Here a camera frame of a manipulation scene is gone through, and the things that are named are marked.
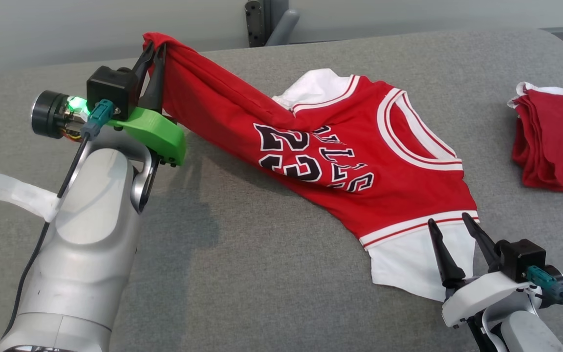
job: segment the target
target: folded clothes stack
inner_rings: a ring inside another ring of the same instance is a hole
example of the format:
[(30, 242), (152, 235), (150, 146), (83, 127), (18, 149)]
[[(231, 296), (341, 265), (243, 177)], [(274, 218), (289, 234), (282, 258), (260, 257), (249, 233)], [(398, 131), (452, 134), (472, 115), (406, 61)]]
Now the folded clothes stack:
[(512, 158), (529, 187), (563, 192), (563, 88), (521, 82), (507, 103), (519, 115)]

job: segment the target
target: red basketball jersey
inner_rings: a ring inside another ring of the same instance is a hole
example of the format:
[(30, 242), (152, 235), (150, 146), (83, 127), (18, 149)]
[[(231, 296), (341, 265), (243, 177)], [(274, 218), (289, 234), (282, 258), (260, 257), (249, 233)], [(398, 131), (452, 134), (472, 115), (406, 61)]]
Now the red basketball jersey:
[(271, 99), (163, 34), (145, 38), (169, 43), (164, 109), (340, 219), (371, 254), (373, 282), (444, 300), (429, 218), (472, 274), (461, 214), (476, 218), (476, 205), (462, 161), (405, 91), (317, 69)]

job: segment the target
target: white strap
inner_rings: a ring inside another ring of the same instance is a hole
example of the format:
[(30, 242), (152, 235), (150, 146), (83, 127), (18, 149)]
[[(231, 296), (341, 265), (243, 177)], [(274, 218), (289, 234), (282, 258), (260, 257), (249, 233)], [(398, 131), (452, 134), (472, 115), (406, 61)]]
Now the white strap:
[(16, 178), (0, 174), (0, 200), (32, 212), (51, 222), (60, 208), (56, 194)]

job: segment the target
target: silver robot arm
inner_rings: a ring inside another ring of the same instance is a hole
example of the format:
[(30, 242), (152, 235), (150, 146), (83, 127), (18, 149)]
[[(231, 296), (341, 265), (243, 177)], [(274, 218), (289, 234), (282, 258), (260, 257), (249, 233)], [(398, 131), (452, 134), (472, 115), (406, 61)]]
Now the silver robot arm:
[(0, 352), (107, 352), (156, 167), (126, 133), (105, 129), (87, 144)]
[(440, 229), (429, 220), (445, 287), (445, 324), (469, 326), (481, 352), (563, 352), (562, 343), (538, 317), (538, 309), (563, 304), (563, 275), (546, 264), (546, 251), (527, 239), (494, 243), (469, 214), (462, 217), (489, 269), (488, 274), (465, 279)]

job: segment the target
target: gray cushion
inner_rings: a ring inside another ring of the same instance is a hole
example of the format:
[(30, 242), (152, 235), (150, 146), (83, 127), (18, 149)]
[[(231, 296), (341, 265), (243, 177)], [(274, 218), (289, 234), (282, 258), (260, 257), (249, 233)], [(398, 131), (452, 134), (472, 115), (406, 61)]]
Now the gray cushion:
[[(505, 105), (521, 81), (563, 87), (563, 43), (554, 36), (422, 33), (206, 56), (269, 95), (320, 67), (407, 90), (463, 159), (483, 228), (495, 239), (533, 240), (563, 271), (563, 194), (520, 184), (510, 160), (515, 113)], [(0, 74), (1, 173), (58, 189), (75, 147), (33, 134), (27, 115), (44, 89), (84, 95), (99, 65)], [(444, 326), (440, 303), (373, 285), (367, 253), (333, 216), (196, 135), (187, 138), (185, 165), (157, 175), (112, 350), (476, 349), (467, 329)], [(41, 219), (0, 203), (0, 334), (40, 228)], [(563, 307), (541, 316), (563, 342)]]

